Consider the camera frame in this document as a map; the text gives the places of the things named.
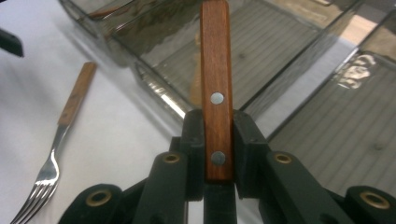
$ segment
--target knife handle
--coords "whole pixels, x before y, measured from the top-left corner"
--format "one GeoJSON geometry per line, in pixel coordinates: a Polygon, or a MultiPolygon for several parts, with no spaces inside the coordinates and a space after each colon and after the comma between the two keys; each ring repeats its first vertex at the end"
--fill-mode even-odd
{"type": "Polygon", "coordinates": [[[93,75],[96,70],[96,63],[84,63],[78,75],[76,84],[70,93],[69,99],[64,106],[64,111],[58,120],[58,125],[70,125],[78,112],[78,108],[90,87],[93,75]]]}
{"type": "Polygon", "coordinates": [[[233,181],[233,92],[230,20],[226,1],[201,6],[205,180],[233,181]]]}

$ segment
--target fork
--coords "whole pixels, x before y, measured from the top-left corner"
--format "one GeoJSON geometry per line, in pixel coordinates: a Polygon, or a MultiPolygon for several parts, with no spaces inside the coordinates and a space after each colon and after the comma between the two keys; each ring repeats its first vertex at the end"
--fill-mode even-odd
{"type": "Polygon", "coordinates": [[[20,212],[11,221],[11,224],[28,222],[49,201],[53,192],[56,190],[60,174],[56,154],[78,112],[79,105],[87,93],[95,69],[95,63],[84,63],[82,66],[76,84],[58,120],[58,129],[49,156],[38,173],[29,197],[20,212]]]}

